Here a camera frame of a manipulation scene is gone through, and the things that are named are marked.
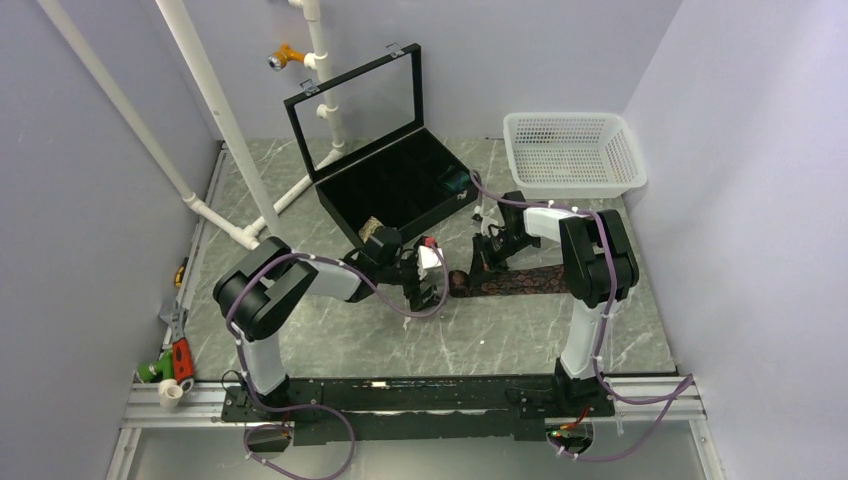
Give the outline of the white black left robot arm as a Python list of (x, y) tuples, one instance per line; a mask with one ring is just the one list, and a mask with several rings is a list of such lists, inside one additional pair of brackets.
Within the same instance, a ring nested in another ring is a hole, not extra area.
[(358, 303), (371, 295), (384, 303), (382, 284), (401, 287), (409, 318), (437, 312), (447, 296), (427, 282), (449, 274), (442, 249), (428, 236), (407, 247), (400, 232), (379, 227), (342, 258), (299, 252), (269, 237), (218, 280), (213, 298), (233, 336), (248, 407), (264, 420), (279, 417), (289, 402), (290, 376), (282, 363), (279, 333), (306, 296)]

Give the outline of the navy orange paisley tie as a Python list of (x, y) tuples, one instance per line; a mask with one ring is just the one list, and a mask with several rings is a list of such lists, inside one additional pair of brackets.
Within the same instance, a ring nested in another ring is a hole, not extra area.
[(490, 296), (517, 296), (542, 294), (567, 294), (569, 289), (564, 279), (562, 265), (544, 266), (531, 269), (491, 271), (491, 279), (486, 284), (487, 295), (468, 295), (466, 293), (467, 273), (462, 270), (449, 272), (448, 290), (454, 298), (474, 298)]

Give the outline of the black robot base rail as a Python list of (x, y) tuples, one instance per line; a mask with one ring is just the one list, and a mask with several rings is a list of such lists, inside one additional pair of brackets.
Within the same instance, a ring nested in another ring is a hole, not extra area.
[(552, 374), (389, 378), (293, 378), (257, 405), (241, 386), (225, 391), (225, 423), (284, 423), (297, 446), (329, 442), (509, 437), (542, 441), (556, 422), (610, 418), (613, 401), (595, 387)]

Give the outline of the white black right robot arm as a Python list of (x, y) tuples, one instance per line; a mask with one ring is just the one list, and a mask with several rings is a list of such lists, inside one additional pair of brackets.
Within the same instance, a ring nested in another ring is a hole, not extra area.
[[(567, 293), (574, 299), (566, 345), (555, 364), (551, 401), (557, 411), (574, 415), (603, 397), (594, 363), (605, 329), (601, 322), (639, 282), (639, 269), (621, 214), (615, 209), (581, 215), (539, 202), (519, 191), (502, 195), (503, 224), (483, 227), (472, 238), (468, 270), (449, 274), (452, 296)], [(521, 250), (556, 242), (558, 265), (512, 270), (510, 257)]]

